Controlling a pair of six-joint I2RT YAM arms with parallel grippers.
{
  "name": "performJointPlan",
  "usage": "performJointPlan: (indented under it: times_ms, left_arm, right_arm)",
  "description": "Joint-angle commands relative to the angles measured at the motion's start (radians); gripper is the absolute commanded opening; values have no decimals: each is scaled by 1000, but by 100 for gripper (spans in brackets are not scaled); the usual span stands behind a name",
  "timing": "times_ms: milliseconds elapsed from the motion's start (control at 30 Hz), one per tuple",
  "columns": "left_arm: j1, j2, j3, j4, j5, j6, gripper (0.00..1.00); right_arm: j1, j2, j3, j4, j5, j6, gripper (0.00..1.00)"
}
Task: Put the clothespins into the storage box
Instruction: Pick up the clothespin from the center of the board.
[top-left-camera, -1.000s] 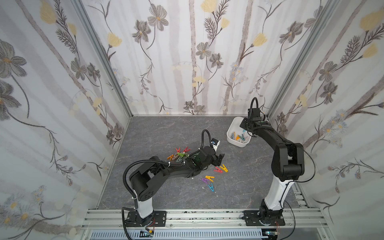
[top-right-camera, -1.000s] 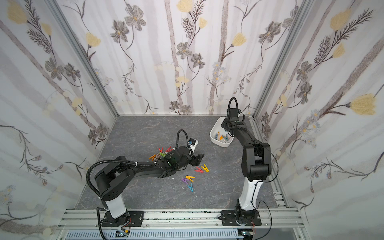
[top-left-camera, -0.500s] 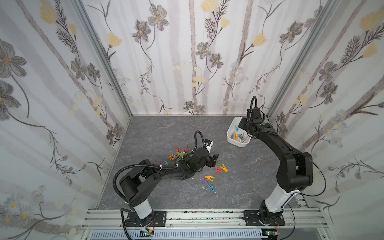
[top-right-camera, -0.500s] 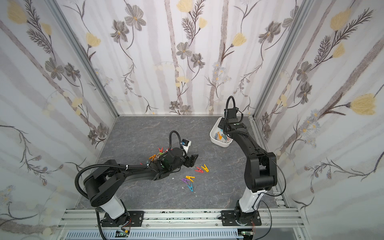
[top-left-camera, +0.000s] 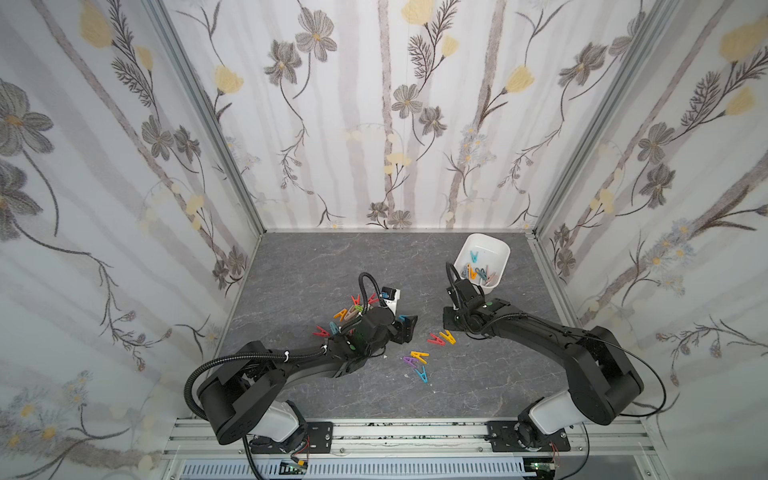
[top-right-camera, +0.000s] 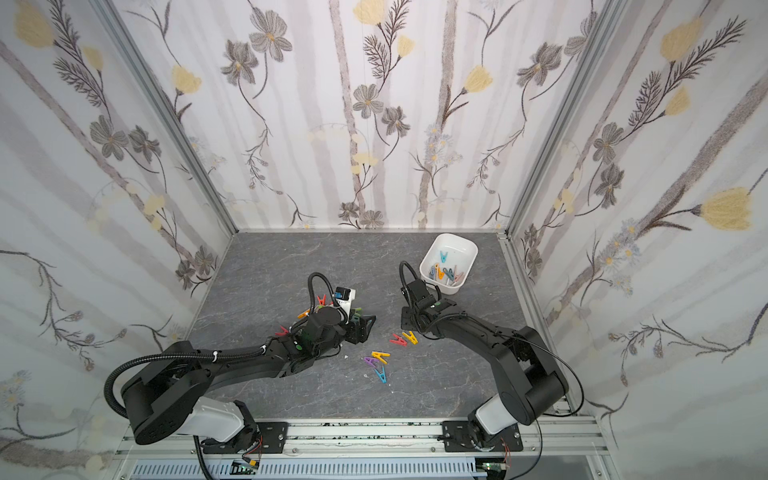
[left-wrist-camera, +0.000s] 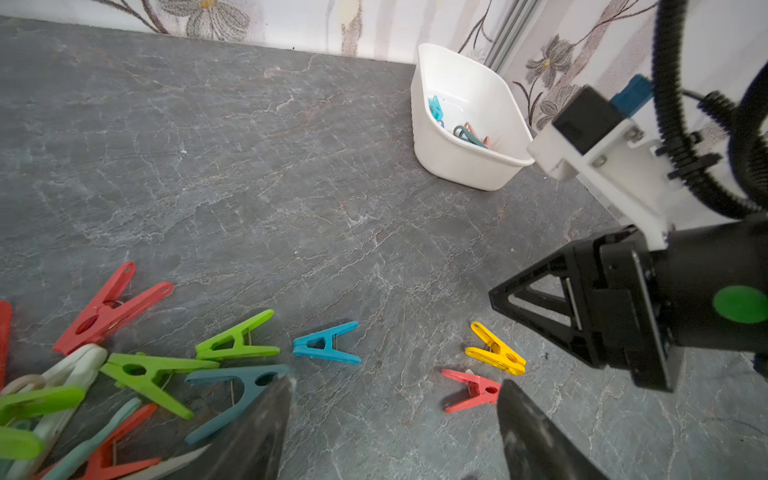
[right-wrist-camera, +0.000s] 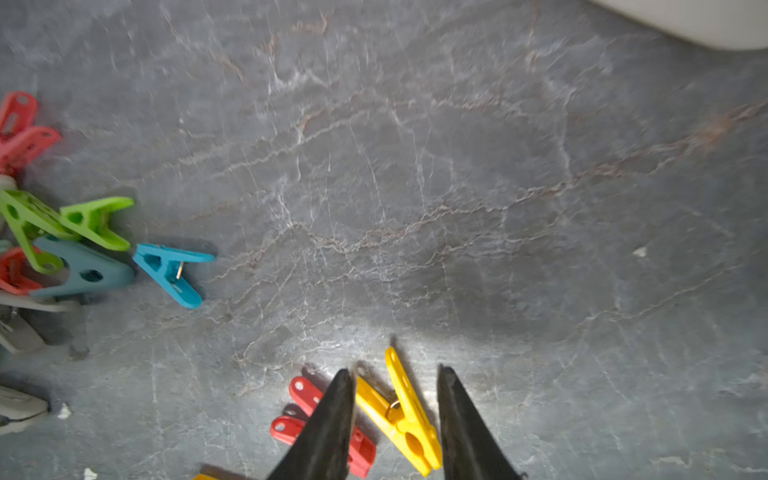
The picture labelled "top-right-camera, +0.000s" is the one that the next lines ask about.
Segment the yellow clothespin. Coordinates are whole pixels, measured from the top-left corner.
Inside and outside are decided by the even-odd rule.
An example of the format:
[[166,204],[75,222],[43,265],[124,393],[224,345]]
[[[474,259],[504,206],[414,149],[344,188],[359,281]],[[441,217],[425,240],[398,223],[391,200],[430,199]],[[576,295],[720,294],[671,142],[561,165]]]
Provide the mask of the yellow clothespin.
[[387,358],[390,357],[390,354],[386,352],[372,351],[371,357],[376,359],[380,363],[387,365],[388,364]]
[[413,345],[417,345],[417,344],[419,343],[419,341],[418,341],[417,337],[415,336],[415,334],[414,334],[412,331],[408,331],[408,332],[406,332],[406,331],[403,331],[403,332],[402,332],[402,336],[403,336],[403,337],[404,337],[404,338],[405,338],[407,341],[409,341],[411,344],[413,344]]

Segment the pink red clothespin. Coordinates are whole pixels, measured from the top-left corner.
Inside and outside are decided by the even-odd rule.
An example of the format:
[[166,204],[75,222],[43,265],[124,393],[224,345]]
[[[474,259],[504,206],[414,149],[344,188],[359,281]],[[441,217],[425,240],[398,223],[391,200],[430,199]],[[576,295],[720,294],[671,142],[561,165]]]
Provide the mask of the pink red clothespin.
[[392,339],[390,339],[390,342],[396,345],[406,346],[408,342],[402,338],[401,336],[397,334],[392,335]]

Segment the white plastic storage box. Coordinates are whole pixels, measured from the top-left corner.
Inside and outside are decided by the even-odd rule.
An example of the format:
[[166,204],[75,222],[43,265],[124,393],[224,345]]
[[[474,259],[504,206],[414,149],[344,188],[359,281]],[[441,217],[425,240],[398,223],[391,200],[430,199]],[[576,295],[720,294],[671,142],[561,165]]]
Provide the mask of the white plastic storage box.
[[[441,250],[448,252],[446,263],[440,261],[439,251]],[[439,234],[419,265],[421,278],[429,285],[439,287],[443,294],[454,295],[466,283],[478,252],[478,246],[467,238],[451,233]],[[464,272],[465,278],[458,285],[453,285],[453,281],[449,280],[446,275],[443,280],[431,280],[429,279],[429,271],[433,265],[441,268],[452,268],[455,275]]]

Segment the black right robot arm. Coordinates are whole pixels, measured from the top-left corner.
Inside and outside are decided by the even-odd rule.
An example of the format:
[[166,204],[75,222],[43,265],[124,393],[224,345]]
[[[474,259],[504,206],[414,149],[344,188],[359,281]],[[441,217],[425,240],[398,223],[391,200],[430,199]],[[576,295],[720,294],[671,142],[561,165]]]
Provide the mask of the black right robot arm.
[[497,393],[468,415],[468,436],[479,448],[489,447],[514,425],[532,425],[569,392],[559,360],[530,327],[492,324],[450,300],[403,307],[401,325],[430,338],[456,341],[490,365]]

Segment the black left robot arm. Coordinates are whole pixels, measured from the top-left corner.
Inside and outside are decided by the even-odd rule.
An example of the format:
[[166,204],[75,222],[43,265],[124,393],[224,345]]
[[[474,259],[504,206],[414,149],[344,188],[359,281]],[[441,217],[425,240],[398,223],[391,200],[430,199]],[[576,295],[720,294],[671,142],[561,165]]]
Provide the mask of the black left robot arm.
[[323,307],[256,347],[208,350],[179,341],[115,368],[104,383],[105,401],[129,421],[138,444],[153,444],[180,433],[208,391],[297,375],[338,354],[344,342],[366,342],[375,322],[360,308],[347,314]]

